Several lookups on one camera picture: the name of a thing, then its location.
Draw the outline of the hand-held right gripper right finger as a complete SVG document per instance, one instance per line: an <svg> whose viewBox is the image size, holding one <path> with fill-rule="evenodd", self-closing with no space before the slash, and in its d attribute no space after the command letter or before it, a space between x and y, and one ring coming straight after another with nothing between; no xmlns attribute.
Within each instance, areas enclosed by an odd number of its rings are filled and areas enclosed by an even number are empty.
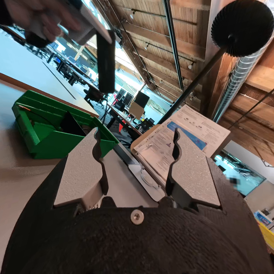
<svg viewBox="0 0 274 274"><path fill-rule="evenodd" d="M181 208L201 204L219 209L221 202L204 152L180 128L175 129L173 143L166 194Z"/></svg>

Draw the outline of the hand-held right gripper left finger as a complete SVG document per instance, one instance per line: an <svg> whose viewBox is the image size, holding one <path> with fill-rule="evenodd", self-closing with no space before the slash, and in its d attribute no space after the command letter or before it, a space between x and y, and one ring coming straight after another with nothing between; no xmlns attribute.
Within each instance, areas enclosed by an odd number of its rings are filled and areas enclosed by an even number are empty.
<svg viewBox="0 0 274 274"><path fill-rule="evenodd" d="M55 207L80 203L95 207L108 193L108 179L101 158L101 136L98 127L68 154L54 201Z"/></svg>

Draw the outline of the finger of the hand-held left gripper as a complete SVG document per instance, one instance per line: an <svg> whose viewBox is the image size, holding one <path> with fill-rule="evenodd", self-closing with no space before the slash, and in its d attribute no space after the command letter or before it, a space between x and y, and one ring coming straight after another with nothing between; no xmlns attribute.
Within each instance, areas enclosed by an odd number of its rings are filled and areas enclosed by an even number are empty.
<svg viewBox="0 0 274 274"><path fill-rule="evenodd" d="M102 23L100 23L98 18L93 15L91 10L85 4L82 4L80 14L88 22L89 26L94 28L109 44L112 44L113 39L108 30L102 25Z"/></svg>
<svg viewBox="0 0 274 274"><path fill-rule="evenodd" d="M64 23L64 28L66 29L66 35L68 38L81 46L84 46L87 41L97 33L95 26L86 24L85 22L80 23L80 31L69 28L66 23Z"/></svg>

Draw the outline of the green plastic bin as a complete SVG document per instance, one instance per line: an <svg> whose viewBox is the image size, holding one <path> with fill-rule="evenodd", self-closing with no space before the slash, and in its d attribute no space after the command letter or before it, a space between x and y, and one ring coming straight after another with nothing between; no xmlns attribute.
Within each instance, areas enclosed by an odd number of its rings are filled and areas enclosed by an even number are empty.
<svg viewBox="0 0 274 274"><path fill-rule="evenodd" d="M19 108L18 105L23 105L47 118L58 130L41 117ZM60 128L60 122L67 111L87 135L96 127L100 129L102 158L119 143L96 117L35 91L27 90L15 101L12 111L18 131L33 159L64 158L83 140L83 136L65 133Z"/></svg>

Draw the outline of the black usb hub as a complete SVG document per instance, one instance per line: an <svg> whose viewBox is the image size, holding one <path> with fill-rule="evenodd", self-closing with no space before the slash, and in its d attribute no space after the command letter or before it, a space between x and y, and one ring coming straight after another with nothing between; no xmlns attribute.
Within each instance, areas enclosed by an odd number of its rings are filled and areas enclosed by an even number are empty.
<svg viewBox="0 0 274 274"><path fill-rule="evenodd" d="M98 84L99 91L106 100L105 114L102 123L105 122L107 114L107 104L109 94L115 91L115 32L107 30L110 43L99 33L97 33L97 64L98 64Z"/></svg>

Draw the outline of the black usb cable orange plug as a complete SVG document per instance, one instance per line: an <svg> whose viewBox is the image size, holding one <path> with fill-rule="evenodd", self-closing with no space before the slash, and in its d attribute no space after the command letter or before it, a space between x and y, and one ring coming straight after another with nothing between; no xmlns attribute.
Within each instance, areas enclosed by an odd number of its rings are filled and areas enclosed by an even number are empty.
<svg viewBox="0 0 274 274"><path fill-rule="evenodd" d="M55 126L51 121L49 121L47 118L43 117L42 115L40 115L40 114L32 111L31 109L29 109L29 108L27 108L27 107L25 107L23 105L18 105L18 107L21 108L21 109L24 109L26 111L29 111L30 113L33 113L33 114L35 114L35 115L37 115L39 117L41 117L42 119L44 119L45 121L47 121L49 124L51 124L56 130L58 130L57 126Z"/></svg>

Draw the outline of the person's left hand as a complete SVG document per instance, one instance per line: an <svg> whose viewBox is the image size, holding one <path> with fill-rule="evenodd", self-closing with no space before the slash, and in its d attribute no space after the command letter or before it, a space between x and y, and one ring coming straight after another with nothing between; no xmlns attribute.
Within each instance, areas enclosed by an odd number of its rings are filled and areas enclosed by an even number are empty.
<svg viewBox="0 0 274 274"><path fill-rule="evenodd" d="M55 0L4 0L1 1L1 25L11 26L13 24L26 30L29 28L33 17L40 15L43 33L46 38L53 42L60 37L62 30L58 24L46 14L50 11L61 19L62 26L76 31L81 26L76 18L61 2Z"/></svg>

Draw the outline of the laminated instruction sheet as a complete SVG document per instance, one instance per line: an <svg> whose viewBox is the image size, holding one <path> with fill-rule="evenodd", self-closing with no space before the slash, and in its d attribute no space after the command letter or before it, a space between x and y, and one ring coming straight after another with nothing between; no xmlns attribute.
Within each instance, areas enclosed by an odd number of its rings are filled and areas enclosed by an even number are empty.
<svg viewBox="0 0 274 274"><path fill-rule="evenodd" d="M207 146L205 139L199 137L198 133L191 131L182 121L171 119L166 125L159 126L152 134L134 147L136 152L164 181L166 181L169 167L174 161L172 153L176 128L181 129L200 150Z"/></svg>

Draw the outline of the black bin divider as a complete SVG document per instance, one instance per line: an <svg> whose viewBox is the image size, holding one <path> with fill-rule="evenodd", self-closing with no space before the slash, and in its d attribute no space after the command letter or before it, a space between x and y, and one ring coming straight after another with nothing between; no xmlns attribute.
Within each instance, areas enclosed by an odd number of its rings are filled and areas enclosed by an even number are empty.
<svg viewBox="0 0 274 274"><path fill-rule="evenodd" d="M62 121L60 122L60 128L63 132L68 134L83 137L87 135L69 111L65 113Z"/></svg>

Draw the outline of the black flat table panel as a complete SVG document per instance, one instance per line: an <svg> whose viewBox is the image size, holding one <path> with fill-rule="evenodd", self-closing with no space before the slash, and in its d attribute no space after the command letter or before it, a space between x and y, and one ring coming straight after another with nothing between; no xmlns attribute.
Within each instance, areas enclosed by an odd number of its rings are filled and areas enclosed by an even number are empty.
<svg viewBox="0 0 274 274"><path fill-rule="evenodd" d="M113 150L127 166L140 165L139 161L121 143L115 145Z"/></svg>

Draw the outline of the cardboard piece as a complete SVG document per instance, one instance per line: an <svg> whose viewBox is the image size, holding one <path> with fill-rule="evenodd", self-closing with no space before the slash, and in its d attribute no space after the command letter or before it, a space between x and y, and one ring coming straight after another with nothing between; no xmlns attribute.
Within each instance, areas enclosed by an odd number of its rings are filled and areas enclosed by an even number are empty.
<svg viewBox="0 0 274 274"><path fill-rule="evenodd" d="M145 112L144 108L142 108L136 102L132 102L128 111L129 114L133 115L136 119L140 119Z"/></svg>

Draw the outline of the blue white box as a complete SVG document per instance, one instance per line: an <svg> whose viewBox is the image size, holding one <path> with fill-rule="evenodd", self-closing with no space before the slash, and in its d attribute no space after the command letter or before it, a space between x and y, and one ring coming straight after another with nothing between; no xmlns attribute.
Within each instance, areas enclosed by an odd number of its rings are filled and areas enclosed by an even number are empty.
<svg viewBox="0 0 274 274"><path fill-rule="evenodd" d="M255 211L254 213L254 217L261 222L262 224L264 224L265 226L268 226L270 224L273 223L273 221L267 217L264 213L262 213L261 211Z"/></svg>

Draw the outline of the black pole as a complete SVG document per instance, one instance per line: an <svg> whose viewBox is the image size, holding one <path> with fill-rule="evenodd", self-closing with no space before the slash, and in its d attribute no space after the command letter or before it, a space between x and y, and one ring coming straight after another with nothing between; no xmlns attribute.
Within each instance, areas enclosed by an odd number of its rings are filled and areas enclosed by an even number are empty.
<svg viewBox="0 0 274 274"><path fill-rule="evenodd" d="M184 102L184 100L189 96L189 94L198 85L200 80L212 69L214 64L220 59L220 57L226 52L228 46L221 47L218 52L212 57L208 64L203 68L203 70L197 75L197 77L192 81L192 83L187 87L183 94L176 100L172 107L166 112L166 114L159 120L157 124L162 124L177 110L177 108Z"/></svg>

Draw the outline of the large black screen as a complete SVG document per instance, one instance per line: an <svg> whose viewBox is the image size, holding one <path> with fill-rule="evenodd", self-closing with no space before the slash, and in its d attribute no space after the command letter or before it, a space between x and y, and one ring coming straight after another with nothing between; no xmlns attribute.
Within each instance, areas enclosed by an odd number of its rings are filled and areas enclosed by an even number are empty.
<svg viewBox="0 0 274 274"><path fill-rule="evenodd" d="M135 97L134 102L144 109L149 99L150 99L149 96L139 91Z"/></svg>

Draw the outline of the yellow plastic bin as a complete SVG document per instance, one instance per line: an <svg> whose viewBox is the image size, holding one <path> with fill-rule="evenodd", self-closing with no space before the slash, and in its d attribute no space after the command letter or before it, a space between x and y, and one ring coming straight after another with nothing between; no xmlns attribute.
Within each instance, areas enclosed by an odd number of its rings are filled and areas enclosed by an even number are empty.
<svg viewBox="0 0 274 274"><path fill-rule="evenodd" d="M269 250L269 253L274 254L274 234L272 231L270 231L264 224L257 221L258 226L260 228L260 231L263 235L263 238L265 240L265 243L267 245L267 248Z"/></svg>

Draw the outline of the black pleated round shade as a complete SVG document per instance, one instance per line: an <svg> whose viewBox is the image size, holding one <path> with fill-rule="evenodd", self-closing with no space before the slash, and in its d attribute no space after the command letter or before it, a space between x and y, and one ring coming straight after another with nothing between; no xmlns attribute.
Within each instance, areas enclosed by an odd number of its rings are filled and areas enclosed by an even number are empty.
<svg viewBox="0 0 274 274"><path fill-rule="evenodd" d="M211 38L234 57L245 57L263 48L273 33L273 12L256 0L233 1L216 15Z"/></svg>

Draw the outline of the black ceiling track rail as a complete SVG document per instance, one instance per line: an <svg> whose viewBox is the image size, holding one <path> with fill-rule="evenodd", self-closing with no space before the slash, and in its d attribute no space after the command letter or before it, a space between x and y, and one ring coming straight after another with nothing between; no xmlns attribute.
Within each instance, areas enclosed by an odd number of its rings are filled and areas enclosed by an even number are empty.
<svg viewBox="0 0 274 274"><path fill-rule="evenodd" d="M165 16L166 16L167 28L169 30L169 37L170 37L170 42L171 42L171 46L172 46L177 77L178 77L180 89L182 91L184 91L183 78L182 78L182 74L181 74L181 68L180 68L179 55L178 55L177 44L176 44L176 37L175 37L175 32L174 32L174 25L173 25L170 1L163 0L163 6L164 6L164 11L165 11Z"/></svg>

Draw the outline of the silver ventilation duct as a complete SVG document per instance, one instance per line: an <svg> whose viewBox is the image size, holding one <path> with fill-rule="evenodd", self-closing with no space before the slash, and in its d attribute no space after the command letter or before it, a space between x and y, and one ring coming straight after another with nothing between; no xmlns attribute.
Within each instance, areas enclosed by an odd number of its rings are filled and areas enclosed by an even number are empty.
<svg viewBox="0 0 274 274"><path fill-rule="evenodd" d="M270 42L251 55L238 58L236 66L232 72L232 75L228 79L224 93L213 115L213 122L217 123L220 120L269 44Z"/></svg>

